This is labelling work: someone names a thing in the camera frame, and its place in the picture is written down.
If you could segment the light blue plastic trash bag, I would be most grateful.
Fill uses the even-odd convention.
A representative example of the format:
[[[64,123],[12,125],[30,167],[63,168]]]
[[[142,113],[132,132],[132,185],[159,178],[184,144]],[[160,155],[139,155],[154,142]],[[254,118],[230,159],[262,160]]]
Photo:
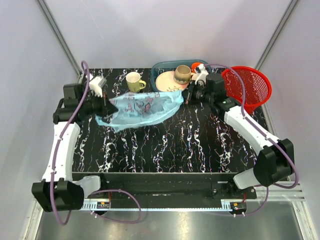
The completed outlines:
[[[127,92],[111,98],[118,111],[106,117],[96,116],[99,126],[111,127],[114,132],[130,128],[157,125],[171,118],[184,102],[182,91]]]

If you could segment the red mesh trash bin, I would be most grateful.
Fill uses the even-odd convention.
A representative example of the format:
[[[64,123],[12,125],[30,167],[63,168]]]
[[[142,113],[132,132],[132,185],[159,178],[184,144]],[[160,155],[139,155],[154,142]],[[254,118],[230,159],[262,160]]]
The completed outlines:
[[[233,70],[241,77],[245,88],[244,109],[248,114],[265,104],[272,95],[269,79],[260,71],[248,66],[233,66]],[[242,85],[236,75],[229,69],[221,73],[224,79],[226,94],[239,102],[243,100]]]

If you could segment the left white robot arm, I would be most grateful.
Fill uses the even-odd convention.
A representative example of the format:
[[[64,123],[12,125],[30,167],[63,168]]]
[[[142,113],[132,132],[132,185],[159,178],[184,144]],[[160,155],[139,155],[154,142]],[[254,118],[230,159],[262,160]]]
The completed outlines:
[[[103,198],[108,186],[97,175],[73,181],[72,165],[81,126],[87,116],[107,117],[118,109],[103,92],[103,83],[66,84],[63,98],[53,113],[54,138],[49,162],[41,181],[31,192],[45,212],[80,210],[84,199],[93,194]]]

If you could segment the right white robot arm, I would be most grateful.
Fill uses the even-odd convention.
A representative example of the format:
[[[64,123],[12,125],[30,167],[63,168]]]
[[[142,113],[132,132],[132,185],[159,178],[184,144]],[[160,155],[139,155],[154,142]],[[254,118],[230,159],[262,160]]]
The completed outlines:
[[[215,73],[190,79],[182,92],[186,104],[206,103],[211,112],[231,126],[253,148],[257,155],[254,167],[237,173],[227,185],[228,195],[239,198],[253,186],[279,186],[279,181],[291,175],[299,176],[294,162],[294,145],[289,139],[279,139],[258,124],[235,98],[228,97],[225,83]]]

